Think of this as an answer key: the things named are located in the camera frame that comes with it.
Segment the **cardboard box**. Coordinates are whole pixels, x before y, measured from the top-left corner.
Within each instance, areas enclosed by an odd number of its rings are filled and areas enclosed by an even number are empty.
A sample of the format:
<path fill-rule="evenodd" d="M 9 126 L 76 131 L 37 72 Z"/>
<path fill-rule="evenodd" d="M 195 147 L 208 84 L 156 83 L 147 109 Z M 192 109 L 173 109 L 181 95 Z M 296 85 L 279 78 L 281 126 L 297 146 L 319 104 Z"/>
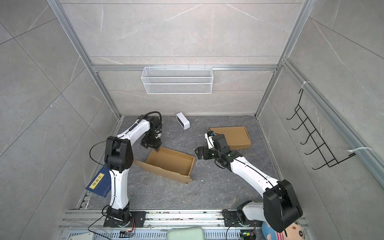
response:
<path fill-rule="evenodd" d="M 210 128 L 215 134 L 225 135 L 231 150 L 249 149 L 252 145 L 250 136 L 245 126 Z"/>

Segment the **cardboard sheet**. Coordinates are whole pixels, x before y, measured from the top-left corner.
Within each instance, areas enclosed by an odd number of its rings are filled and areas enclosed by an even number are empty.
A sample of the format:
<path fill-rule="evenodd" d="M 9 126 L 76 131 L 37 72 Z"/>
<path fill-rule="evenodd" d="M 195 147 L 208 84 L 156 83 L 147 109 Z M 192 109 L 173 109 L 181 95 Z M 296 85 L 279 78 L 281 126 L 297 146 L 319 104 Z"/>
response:
<path fill-rule="evenodd" d="M 182 152 L 160 147 L 158 151 L 152 150 L 145 162 L 134 160 L 134 163 L 147 172 L 179 183 L 193 182 L 195 157 Z"/>

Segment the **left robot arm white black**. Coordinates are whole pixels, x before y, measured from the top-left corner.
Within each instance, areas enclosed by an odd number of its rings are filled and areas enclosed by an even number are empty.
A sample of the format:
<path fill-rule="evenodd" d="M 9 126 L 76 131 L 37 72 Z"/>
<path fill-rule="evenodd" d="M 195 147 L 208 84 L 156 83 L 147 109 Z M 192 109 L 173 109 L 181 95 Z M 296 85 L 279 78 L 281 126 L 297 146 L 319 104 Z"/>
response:
<path fill-rule="evenodd" d="M 132 146 L 140 138 L 141 145 L 155 151 L 162 144 L 162 115 L 152 111 L 139 116 L 135 123 L 117 136 L 110 136 L 106 140 L 105 164 L 109 169 L 112 196 L 107 208 L 107 218 L 113 219 L 121 227 L 131 221 L 128 198 L 128 174 L 134 162 Z"/>

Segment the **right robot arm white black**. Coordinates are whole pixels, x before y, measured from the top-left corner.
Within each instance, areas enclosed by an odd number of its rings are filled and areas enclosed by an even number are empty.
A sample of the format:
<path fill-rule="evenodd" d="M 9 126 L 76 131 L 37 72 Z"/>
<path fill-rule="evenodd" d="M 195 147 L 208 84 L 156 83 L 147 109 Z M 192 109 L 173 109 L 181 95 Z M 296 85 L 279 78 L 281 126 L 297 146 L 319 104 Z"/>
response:
<path fill-rule="evenodd" d="M 223 134 L 205 133 L 207 146 L 198 147 L 198 159 L 214 160 L 220 169 L 240 176 L 263 197 L 261 203 L 247 201 L 237 208 L 237 222 L 261 221 L 278 233 L 284 232 L 303 216 L 303 210 L 292 184 L 277 180 L 253 166 L 241 153 L 231 150 Z"/>

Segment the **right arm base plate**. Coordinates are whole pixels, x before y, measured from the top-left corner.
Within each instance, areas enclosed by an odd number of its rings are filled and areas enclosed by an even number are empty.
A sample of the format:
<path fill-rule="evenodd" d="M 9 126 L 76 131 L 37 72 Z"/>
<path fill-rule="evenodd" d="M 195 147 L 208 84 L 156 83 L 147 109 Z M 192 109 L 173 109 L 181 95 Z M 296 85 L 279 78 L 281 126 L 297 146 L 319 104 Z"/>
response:
<path fill-rule="evenodd" d="M 261 227 L 262 221 L 248 221 L 245 218 L 240 219 L 237 211 L 222 210 L 224 223 L 226 227 Z"/>

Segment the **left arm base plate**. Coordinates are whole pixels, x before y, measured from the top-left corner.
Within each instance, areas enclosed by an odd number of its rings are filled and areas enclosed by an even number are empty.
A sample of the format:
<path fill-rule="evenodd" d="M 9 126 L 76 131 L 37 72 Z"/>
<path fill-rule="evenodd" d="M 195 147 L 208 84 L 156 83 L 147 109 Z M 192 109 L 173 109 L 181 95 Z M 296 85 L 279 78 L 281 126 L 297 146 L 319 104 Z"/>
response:
<path fill-rule="evenodd" d="M 114 219 L 107 216 L 103 227 L 109 228 L 142 228 L 145 223 L 147 212 L 145 211 L 133 211 L 124 216 L 123 221 Z"/>

